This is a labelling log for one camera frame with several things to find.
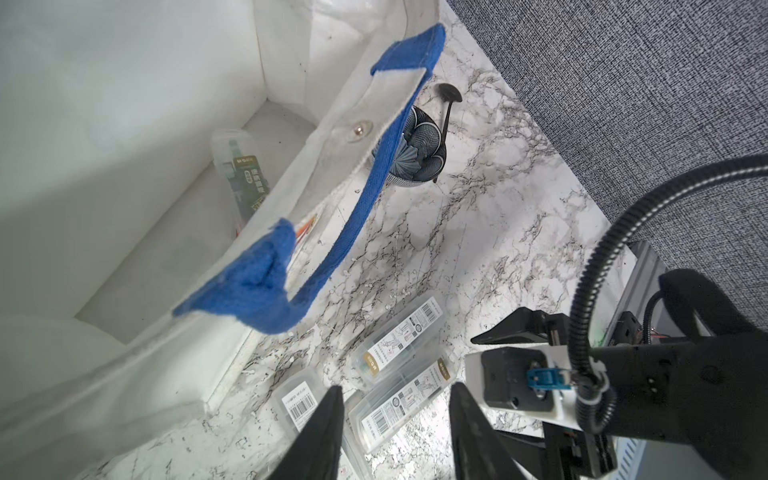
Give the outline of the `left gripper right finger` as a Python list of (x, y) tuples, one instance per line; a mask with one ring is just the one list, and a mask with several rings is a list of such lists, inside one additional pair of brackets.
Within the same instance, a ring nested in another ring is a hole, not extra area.
[(457, 479), (524, 479), (465, 384), (450, 389), (449, 419)]

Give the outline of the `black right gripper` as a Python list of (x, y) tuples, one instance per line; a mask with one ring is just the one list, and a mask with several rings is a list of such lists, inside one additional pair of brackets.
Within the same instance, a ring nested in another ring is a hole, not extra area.
[[(474, 345), (545, 343), (564, 346), (569, 318), (520, 307), (490, 330), (473, 337)], [(618, 467), (613, 439), (542, 423), (541, 438), (498, 431), (512, 459), (537, 479), (598, 479)]]

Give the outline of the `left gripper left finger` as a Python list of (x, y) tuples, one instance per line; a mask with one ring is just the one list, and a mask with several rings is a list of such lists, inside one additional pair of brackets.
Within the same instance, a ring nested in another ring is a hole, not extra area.
[(337, 479), (343, 436), (342, 388), (332, 386), (317, 400), (308, 385), (300, 385), (284, 397), (283, 404), (301, 430), (269, 478)]

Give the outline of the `compass case white label top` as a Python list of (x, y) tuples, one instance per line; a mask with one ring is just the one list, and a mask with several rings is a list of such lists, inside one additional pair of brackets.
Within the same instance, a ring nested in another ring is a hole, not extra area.
[(447, 318), (444, 298), (427, 291), (364, 338), (351, 355), (351, 365), (370, 389), (404, 367), (436, 342)]

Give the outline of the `green label compass case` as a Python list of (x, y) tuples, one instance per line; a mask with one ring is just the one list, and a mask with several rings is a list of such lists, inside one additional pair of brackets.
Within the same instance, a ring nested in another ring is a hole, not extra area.
[(255, 139), (243, 130), (218, 130), (210, 146), (215, 169), (230, 187), (237, 229), (241, 230), (271, 191)]

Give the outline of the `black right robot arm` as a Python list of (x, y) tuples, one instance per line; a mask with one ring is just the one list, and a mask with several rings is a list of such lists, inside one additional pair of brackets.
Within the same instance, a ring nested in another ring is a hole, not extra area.
[(619, 465), (616, 437), (684, 444), (724, 479), (767, 475), (767, 334), (704, 275), (671, 270), (659, 300), (680, 336), (657, 344), (600, 347), (616, 396), (608, 425), (588, 433), (576, 419), (575, 376), (559, 332), (525, 348), (523, 333), (547, 321), (519, 308), (477, 336), (465, 359), (475, 404), (451, 412), (462, 478), (597, 478)]

